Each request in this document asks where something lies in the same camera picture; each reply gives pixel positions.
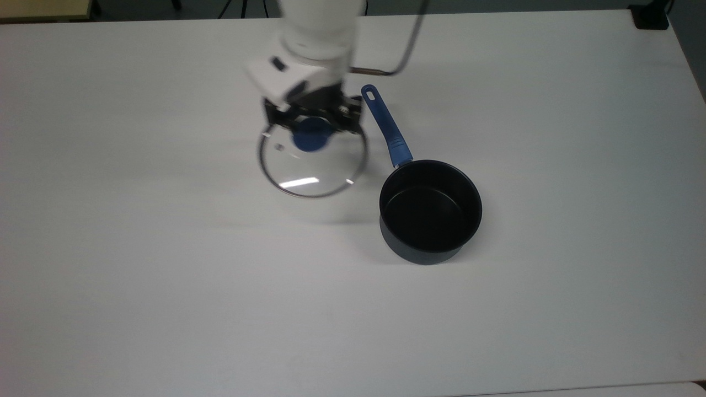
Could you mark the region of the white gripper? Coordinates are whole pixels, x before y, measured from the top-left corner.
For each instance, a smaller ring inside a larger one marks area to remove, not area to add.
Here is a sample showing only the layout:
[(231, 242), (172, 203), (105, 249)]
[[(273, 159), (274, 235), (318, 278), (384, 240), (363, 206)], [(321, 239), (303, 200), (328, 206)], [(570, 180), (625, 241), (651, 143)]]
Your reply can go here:
[(353, 58), (353, 51), (332, 60), (308, 60), (282, 51), (248, 61), (245, 72), (263, 97), (267, 128), (293, 131), (300, 124), (302, 108), (333, 109), (336, 131), (363, 134), (363, 98), (343, 94), (343, 81)]

